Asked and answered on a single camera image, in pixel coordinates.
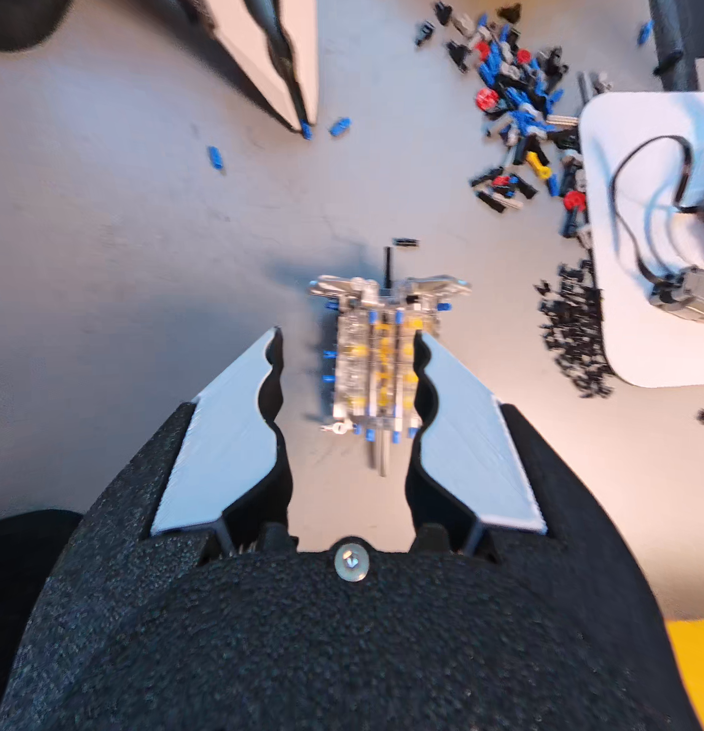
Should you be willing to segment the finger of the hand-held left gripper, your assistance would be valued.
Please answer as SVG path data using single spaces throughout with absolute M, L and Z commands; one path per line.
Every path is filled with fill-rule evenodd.
M 232 56 L 271 108 L 285 121 L 267 99 L 272 92 L 272 82 L 266 34 L 261 24 L 261 2 L 263 1 L 210 1 L 204 3 L 204 13 L 209 19 L 211 35 Z
M 294 130 L 310 130 L 319 110 L 317 1 L 263 1 L 272 92 L 267 99 Z

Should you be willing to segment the grey transparent engine model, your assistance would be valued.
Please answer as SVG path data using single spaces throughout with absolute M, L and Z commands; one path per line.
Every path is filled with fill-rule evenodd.
M 392 445 L 403 436 L 414 438 L 422 424 L 414 406 L 414 338 L 418 332 L 438 338 L 440 315 L 472 289 L 449 275 L 394 280 L 393 249 L 385 247 L 382 283 L 322 275 L 307 288 L 337 315 L 335 347 L 323 353 L 334 361 L 334 373 L 323 377 L 334 387 L 332 423 L 322 429 L 365 436 L 382 477 L 389 472 Z

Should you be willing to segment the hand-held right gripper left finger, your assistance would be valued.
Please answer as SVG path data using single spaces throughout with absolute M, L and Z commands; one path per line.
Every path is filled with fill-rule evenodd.
M 288 528 L 293 478 L 276 424 L 283 369 L 283 333 L 272 327 L 193 398 L 152 536 L 209 530 L 222 549 L 245 549 L 265 524 Z

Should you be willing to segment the pile of black links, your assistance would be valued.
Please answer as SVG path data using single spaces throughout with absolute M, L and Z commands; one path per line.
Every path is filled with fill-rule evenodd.
M 560 264 L 555 286 L 542 279 L 533 288 L 540 296 L 538 311 L 546 318 L 540 325 L 543 344 L 561 374 L 581 398 L 609 398 L 615 373 L 605 356 L 593 257 L 584 257 L 575 267 Z

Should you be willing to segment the pile of mixed building pieces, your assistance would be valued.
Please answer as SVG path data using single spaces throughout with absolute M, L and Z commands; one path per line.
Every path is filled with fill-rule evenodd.
M 505 147 L 498 166 L 469 179 L 475 197 L 497 214 L 518 211 L 538 193 L 524 177 L 530 172 L 564 208 L 560 235 L 590 249 L 579 117 L 555 113 L 569 72 L 562 47 L 534 53 L 521 45 L 520 3 L 497 8 L 493 19 L 484 13 L 473 20 L 446 2 L 433 2 L 432 11 L 435 22 L 419 24 L 415 46 L 430 41 L 438 26 L 457 32 L 460 40 L 446 43 L 448 57 L 460 72 L 478 75 L 482 87 L 474 102 L 484 115 L 484 135 L 500 138 Z

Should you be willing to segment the grey motor block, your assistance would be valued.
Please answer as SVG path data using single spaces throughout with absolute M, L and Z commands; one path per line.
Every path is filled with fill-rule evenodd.
M 654 284 L 649 303 L 686 321 L 704 324 L 704 269 L 692 266 Z

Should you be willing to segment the grey desk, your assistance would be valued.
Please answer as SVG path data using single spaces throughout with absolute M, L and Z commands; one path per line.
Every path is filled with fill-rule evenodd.
M 704 388 L 582 399 L 540 339 L 533 288 L 582 253 L 541 186 L 496 215 L 468 186 L 501 159 L 428 2 L 319 2 L 311 141 L 261 107 L 173 2 L 75 2 L 42 46 L 0 54 L 0 516 L 84 512 L 182 401 L 268 328 L 303 550 L 413 538 L 402 481 L 360 436 L 320 431 L 329 273 L 471 281 L 446 347 L 515 404 L 589 487 L 669 618 L 704 616 Z M 351 119 L 339 138 L 339 118 Z M 212 168 L 207 147 L 221 152 Z

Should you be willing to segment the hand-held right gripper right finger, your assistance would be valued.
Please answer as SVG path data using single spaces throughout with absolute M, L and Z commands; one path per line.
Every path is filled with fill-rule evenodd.
M 465 555 L 492 529 L 547 535 L 502 402 L 429 333 L 418 331 L 413 349 L 421 426 L 405 498 L 416 534 L 434 526 Z

